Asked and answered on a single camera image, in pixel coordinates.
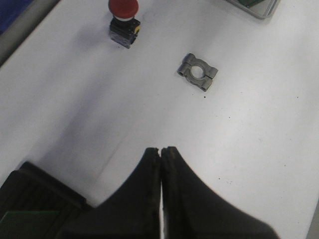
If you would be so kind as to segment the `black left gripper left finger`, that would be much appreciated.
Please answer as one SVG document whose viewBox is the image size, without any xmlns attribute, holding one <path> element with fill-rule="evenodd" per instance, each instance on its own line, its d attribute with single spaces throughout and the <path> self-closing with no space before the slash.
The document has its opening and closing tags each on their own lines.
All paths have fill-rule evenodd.
<svg viewBox="0 0 319 239">
<path fill-rule="evenodd" d="M 138 165 L 105 202 L 65 225 L 60 239 L 159 239 L 160 156 L 147 148 Z"/>
</svg>

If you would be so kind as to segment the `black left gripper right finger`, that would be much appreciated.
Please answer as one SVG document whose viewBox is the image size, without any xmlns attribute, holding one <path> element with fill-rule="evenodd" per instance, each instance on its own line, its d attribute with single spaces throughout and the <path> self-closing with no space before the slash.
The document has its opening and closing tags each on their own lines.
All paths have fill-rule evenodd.
<svg viewBox="0 0 319 239">
<path fill-rule="evenodd" d="M 265 222 L 234 207 L 211 190 L 176 147 L 161 151 L 166 239 L 277 239 Z"/>
</svg>

